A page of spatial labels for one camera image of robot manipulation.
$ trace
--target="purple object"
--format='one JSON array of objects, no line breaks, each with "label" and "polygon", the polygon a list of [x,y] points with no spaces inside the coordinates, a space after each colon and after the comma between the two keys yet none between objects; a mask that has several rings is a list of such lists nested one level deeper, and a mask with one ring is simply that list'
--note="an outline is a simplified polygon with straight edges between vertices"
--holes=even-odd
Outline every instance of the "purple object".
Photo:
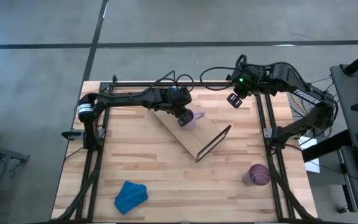
[{"label": "purple object", "polygon": [[253,165],[246,174],[242,177],[242,182],[245,185],[259,185],[263,186],[270,181],[270,172],[267,167],[262,164]]},{"label": "purple object", "polygon": [[192,130],[196,127],[196,122],[198,119],[202,118],[205,113],[204,112],[192,112],[192,110],[187,109],[188,111],[191,111],[192,115],[193,115],[193,119],[187,123],[186,125],[184,125],[182,128],[186,129],[186,130]]}]

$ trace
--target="concrete floor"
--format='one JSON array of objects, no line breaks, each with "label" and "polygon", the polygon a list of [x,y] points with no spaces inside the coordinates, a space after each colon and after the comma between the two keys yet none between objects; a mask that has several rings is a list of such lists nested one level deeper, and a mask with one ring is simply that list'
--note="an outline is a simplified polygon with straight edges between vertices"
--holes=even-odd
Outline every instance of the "concrete floor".
[{"label": "concrete floor", "polygon": [[[0,44],[91,43],[101,5],[102,0],[0,0]],[[279,40],[358,40],[358,0],[110,0],[99,42]],[[3,179],[0,223],[49,219],[67,146],[60,133],[71,126],[89,52],[0,50],[0,145],[31,154],[13,179]],[[98,49],[89,79],[155,80],[172,69],[198,79],[208,67],[233,66],[240,54],[252,63],[290,62],[312,82],[328,77],[330,66],[357,58],[358,45]],[[339,113],[333,134],[345,128]],[[321,160],[335,167],[335,159]],[[309,176],[319,217],[357,223],[357,214],[335,212],[344,203],[333,185],[338,175],[323,170]]]}]

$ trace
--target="black cable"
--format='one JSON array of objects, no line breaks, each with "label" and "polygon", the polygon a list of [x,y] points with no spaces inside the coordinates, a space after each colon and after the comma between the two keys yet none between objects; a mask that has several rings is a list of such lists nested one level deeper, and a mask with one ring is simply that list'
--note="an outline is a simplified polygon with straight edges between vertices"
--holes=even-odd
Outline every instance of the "black cable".
[{"label": "black cable", "polygon": [[194,79],[191,76],[189,76],[188,74],[181,74],[176,79],[176,83],[179,82],[180,77],[189,77],[189,79],[191,80],[191,89],[189,90],[189,92],[191,92],[194,89]]},{"label": "black cable", "polygon": [[[291,145],[291,144],[286,144],[286,146],[290,146],[290,147],[292,147],[292,148],[294,148],[294,149],[297,149],[297,150],[299,150],[299,151],[302,151],[302,149],[301,149],[301,148],[296,147],[296,146],[293,146],[293,145]],[[319,167],[324,167],[325,169],[329,169],[329,170],[331,170],[331,171],[337,172],[338,174],[344,174],[344,173],[342,173],[342,172],[340,172],[340,171],[336,171],[336,170],[334,170],[333,168],[330,168],[330,167],[327,167],[327,166],[324,166],[324,165],[319,165],[319,164],[316,164],[316,163],[314,163],[313,161],[309,161],[309,162],[311,162],[312,164],[314,164],[314,165],[316,165],[316,166],[319,166]],[[349,177],[352,177],[352,178],[358,179],[357,177],[353,177],[353,176],[351,176],[351,175],[349,175],[349,174],[346,174],[346,175],[348,175]]]},{"label": "black cable", "polygon": [[299,114],[300,116],[302,116],[302,118],[304,118],[305,116],[303,114],[301,114],[299,111],[297,111],[296,109],[294,109],[292,106],[290,106],[290,108],[297,114]]},{"label": "black cable", "polygon": [[323,79],[320,79],[320,80],[311,82],[310,84],[317,83],[317,82],[321,82],[321,81],[324,81],[324,80],[327,80],[327,79],[330,79],[330,78],[331,78],[331,76],[329,76],[328,78],[323,78]]},{"label": "black cable", "polygon": [[25,164],[19,163],[19,164],[16,164],[15,167],[13,167],[12,169],[6,170],[6,171],[10,172],[9,177],[12,179],[16,175],[16,168],[18,168],[19,166],[26,166],[26,165],[27,165],[27,163],[25,163]]},{"label": "black cable", "polygon": [[332,86],[330,89],[327,90],[327,92],[330,92],[335,86]]},{"label": "black cable", "polygon": [[201,75],[200,75],[200,84],[205,87],[206,89],[208,90],[212,90],[212,91],[220,91],[220,90],[225,90],[227,88],[229,88],[233,82],[229,82],[229,84],[225,87],[222,87],[222,88],[211,88],[207,85],[204,84],[204,81],[203,81],[203,75],[211,70],[215,70],[215,69],[226,69],[226,70],[236,70],[237,68],[231,68],[231,67],[212,67],[212,68],[209,68],[207,70],[204,70],[203,72],[201,72]]},{"label": "black cable", "polygon": [[[297,75],[297,77],[303,82],[303,84],[304,84],[305,86],[309,86],[309,83],[307,83],[307,82],[304,81],[304,79],[302,78],[302,76],[300,75],[300,73],[298,72],[298,70],[297,70],[293,65],[291,65],[290,63],[287,63],[287,62],[275,62],[275,63],[271,63],[271,64],[268,64],[268,65],[256,65],[256,64],[245,63],[245,65],[250,65],[250,66],[254,66],[254,67],[262,67],[262,68],[263,68],[263,67],[271,67],[271,66],[273,66],[273,65],[277,65],[277,64],[280,64],[280,63],[285,64],[285,65],[288,65],[288,66],[295,72],[295,75]],[[322,96],[322,97],[326,97],[324,94],[319,93],[319,92],[317,92],[317,91],[316,91],[315,93],[319,94],[319,95]],[[331,100],[331,101],[334,103],[335,107],[337,108],[337,103],[335,102],[335,100],[330,99],[330,98],[328,98],[328,99]],[[334,119],[336,119],[337,114],[338,114],[338,108],[337,108],[337,110],[335,111]]]},{"label": "black cable", "polygon": [[77,149],[76,151],[74,151],[74,152],[73,152],[73,153],[71,153],[70,155],[66,156],[65,161],[66,161],[66,159],[68,159],[70,156],[72,156],[72,155],[76,154],[78,151],[80,151],[80,150],[81,150],[81,149],[83,149],[83,148],[84,148],[84,146],[83,146],[83,147],[81,147],[81,148],[79,148],[79,149]]},{"label": "black cable", "polygon": [[[104,135],[106,134],[106,130],[104,130],[103,131],[103,133],[100,135],[100,139],[102,139],[103,137],[104,137]],[[83,149],[84,148],[84,146],[83,147],[81,147],[81,148],[79,148],[79,149],[77,149],[76,151],[74,151],[73,153],[71,153],[70,155],[68,155],[68,156],[66,156],[66,158],[64,159],[64,161],[66,161],[70,156],[72,156],[72,155],[74,155],[74,154],[76,154],[77,152],[79,152],[81,149]]]},{"label": "black cable", "polygon": [[316,165],[316,166],[324,167],[325,169],[329,169],[329,170],[331,170],[331,171],[333,171],[333,172],[335,172],[335,173],[342,174],[342,175],[347,175],[348,177],[352,177],[352,178],[358,179],[358,177],[354,177],[354,176],[349,175],[349,174],[344,174],[344,173],[342,173],[342,172],[340,172],[340,171],[337,171],[337,170],[334,170],[333,168],[330,168],[330,167],[328,167],[328,166],[319,165],[319,164],[314,163],[313,161],[309,161],[309,162],[311,162],[312,164],[314,164],[314,165]]},{"label": "black cable", "polygon": [[5,174],[5,172],[7,171],[7,165],[6,165],[6,162],[2,158],[0,158],[0,160],[4,163],[4,169],[0,173],[0,178],[1,178]]},{"label": "black cable", "polygon": [[330,137],[330,135],[332,134],[332,132],[333,132],[333,127],[332,126],[330,126],[329,127],[329,133],[328,133],[328,135],[327,136],[325,136],[326,138],[329,138]]},{"label": "black cable", "polygon": [[[168,72],[166,75],[164,75],[162,78],[156,80],[155,82],[153,82],[149,87],[147,87],[146,89],[144,89],[142,92],[135,94],[135,95],[131,95],[131,97],[138,97],[138,96],[142,96],[144,94],[146,94],[151,88],[153,88],[156,84],[160,83],[162,80],[170,80],[173,82],[173,84],[175,86],[180,86],[181,88],[183,88],[183,86],[180,83],[177,83],[176,79],[176,75],[175,75],[175,71],[172,70],[171,72]],[[97,96],[102,96],[105,98],[114,98],[114,99],[118,99],[118,98],[126,98],[128,96],[110,96],[110,95],[104,95],[102,93],[88,93],[86,96],[91,96],[91,95],[97,95]]]},{"label": "black cable", "polygon": [[315,138],[315,137],[317,137],[317,136],[319,136],[319,135],[321,135],[321,134],[323,134],[327,129],[328,129],[329,127],[327,127],[327,128],[325,128],[324,130],[322,130],[320,133],[318,133],[318,134],[316,134],[315,136],[313,136],[312,138],[309,138],[308,140],[306,140],[305,142],[303,142],[302,144],[300,144],[299,146],[301,146],[301,145],[303,145],[303,144],[305,144],[305,143],[307,143],[308,141],[310,141],[310,140],[312,140],[313,138]]},{"label": "black cable", "polygon": [[291,144],[286,144],[286,146],[290,146],[290,147],[292,147],[292,148],[294,148],[294,149],[297,149],[297,150],[299,150],[299,151],[302,151],[302,149],[301,149],[301,148],[296,147],[296,146],[291,145]]},{"label": "black cable", "polygon": [[242,54],[242,55],[240,55],[239,58],[237,58],[237,60],[236,60],[236,68],[240,65],[241,61],[244,62],[244,63],[247,63],[247,56]]},{"label": "black cable", "polygon": [[303,106],[303,109],[306,110],[305,101],[304,101],[302,98],[301,98],[301,104],[302,104],[302,106]]},{"label": "black cable", "polygon": [[331,87],[333,84],[334,84],[334,83],[331,83],[331,84],[327,87],[326,92],[328,92],[329,87]]}]

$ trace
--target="wooden tabletop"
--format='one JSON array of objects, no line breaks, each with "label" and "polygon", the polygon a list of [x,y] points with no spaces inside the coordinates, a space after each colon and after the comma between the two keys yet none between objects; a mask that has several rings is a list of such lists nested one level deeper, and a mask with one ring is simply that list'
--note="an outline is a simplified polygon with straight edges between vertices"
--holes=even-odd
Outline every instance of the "wooden tabletop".
[{"label": "wooden tabletop", "polygon": [[[116,87],[114,92],[143,89]],[[99,82],[84,82],[81,95],[98,90]],[[93,221],[277,221],[271,184],[247,187],[241,182],[250,166],[267,165],[255,97],[247,97],[240,108],[234,109],[226,101],[230,93],[232,89],[210,91],[202,87],[191,92],[193,104],[220,130],[232,125],[224,147],[213,149],[199,163],[147,109],[111,108]],[[272,97],[272,104],[278,126],[293,122],[287,94]],[[83,129],[78,118],[73,127]],[[297,145],[296,141],[288,143]],[[81,146],[82,141],[71,141],[67,154]],[[316,216],[301,152],[288,147],[283,156],[291,190],[307,211]],[[81,150],[65,162],[52,218],[62,214],[78,193],[85,157],[86,151]],[[121,215],[114,206],[114,198],[125,180],[144,184],[149,199]],[[280,198],[285,211],[281,191]],[[83,214],[88,210],[88,199]]]}]

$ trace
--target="blue towel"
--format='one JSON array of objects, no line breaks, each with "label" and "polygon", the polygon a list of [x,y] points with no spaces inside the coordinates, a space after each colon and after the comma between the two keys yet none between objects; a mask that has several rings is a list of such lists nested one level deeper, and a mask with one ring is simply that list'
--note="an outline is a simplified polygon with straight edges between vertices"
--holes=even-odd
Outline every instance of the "blue towel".
[{"label": "blue towel", "polygon": [[125,181],[121,191],[117,195],[114,205],[121,214],[125,215],[134,207],[146,201],[149,197],[146,192],[147,188],[143,184],[134,184]]}]

